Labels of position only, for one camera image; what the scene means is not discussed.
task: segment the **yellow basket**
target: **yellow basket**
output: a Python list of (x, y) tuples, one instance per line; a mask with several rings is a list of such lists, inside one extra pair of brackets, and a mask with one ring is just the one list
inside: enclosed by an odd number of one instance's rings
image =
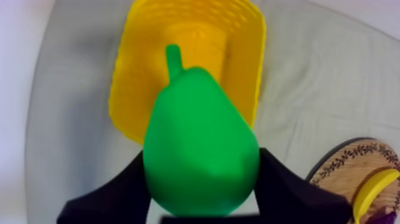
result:
[(165, 48), (176, 43), (184, 68), (201, 66), (253, 125), (265, 22), (247, 0), (138, 0), (129, 12), (110, 93), (117, 129), (142, 144), (153, 103), (168, 85)]

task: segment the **toy banana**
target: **toy banana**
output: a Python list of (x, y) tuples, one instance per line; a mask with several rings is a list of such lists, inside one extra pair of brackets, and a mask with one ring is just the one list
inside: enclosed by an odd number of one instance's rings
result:
[(387, 169), (376, 173), (362, 186), (353, 205), (356, 224), (360, 224), (360, 218), (368, 211), (378, 194), (399, 176), (400, 173), (396, 169)]

